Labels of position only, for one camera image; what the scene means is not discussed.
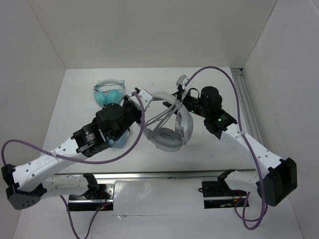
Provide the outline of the grey white headphones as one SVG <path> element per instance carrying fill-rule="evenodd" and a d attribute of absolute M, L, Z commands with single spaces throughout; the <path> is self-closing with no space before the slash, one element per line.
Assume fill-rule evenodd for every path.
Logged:
<path fill-rule="evenodd" d="M 168 102 L 170 106 L 145 124 L 143 134 L 156 148 L 166 152 L 176 152 L 190 141 L 193 133 L 193 118 L 182 100 L 176 96 L 167 92 L 155 92 L 153 99 Z M 164 127 L 173 115 L 175 115 L 174 129 Z"/>

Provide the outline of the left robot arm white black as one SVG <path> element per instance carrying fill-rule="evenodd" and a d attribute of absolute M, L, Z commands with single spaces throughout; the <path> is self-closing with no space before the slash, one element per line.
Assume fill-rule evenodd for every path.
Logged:
<path fill-rule="evenodd" d="M 27 209 L 41 199 L 60 195 L 79 195 L 92 199 L 100 191 L 92 173 L 55 177 L 75 162 L 90 164 L 88 158 L 110 148 L 133 123 L 144 128 L 145 110 L 150 100 L 130 97 L 123 105 L 107 104 L 96 112 L 92 122 L 73 133 L 64 143 L 27 164 L 5 163 L 1 168 L 7 184 L 7 199 L 16 210 Z"/>

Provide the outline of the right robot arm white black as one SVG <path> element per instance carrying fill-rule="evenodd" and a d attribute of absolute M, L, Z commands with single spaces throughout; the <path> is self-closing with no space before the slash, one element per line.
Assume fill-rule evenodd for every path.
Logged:
<path fill-rule="evenodd" d="M 256 167 L 256 174 L 227 170 L 218 178 L 217 189 L 222 195 L 234 190 L 256 192 L 267 205 L 275 207 L 297 188 L 297 164 L 283 159 L 265 148 L 240 129 L 239 120 L 222 109 L 222 97 L 212 86 L 204 87 L 197 98 L 178 92 L 187 110 L 204 118 L 204 126 Z"/>

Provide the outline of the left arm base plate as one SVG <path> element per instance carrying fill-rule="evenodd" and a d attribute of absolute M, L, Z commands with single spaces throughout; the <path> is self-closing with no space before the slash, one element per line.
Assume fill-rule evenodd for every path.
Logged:
<path fill-rule="evenodd" d="M 68 208 L 71 212 L 89 212 L 100 209 L 112 211 L 114 208 L 115 180 L 98 181 L 98 191 L 89 198 L 69 195 Z"/>

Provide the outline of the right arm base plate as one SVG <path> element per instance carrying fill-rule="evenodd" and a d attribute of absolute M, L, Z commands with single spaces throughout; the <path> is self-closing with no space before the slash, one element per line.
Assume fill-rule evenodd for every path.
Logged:
<path fill-rule="evenodd" d="M 217 181 L 203 181 L 198 191 L 203 195 L 204 209 L 243 207 L 247 193 L 222 188 Z"/>

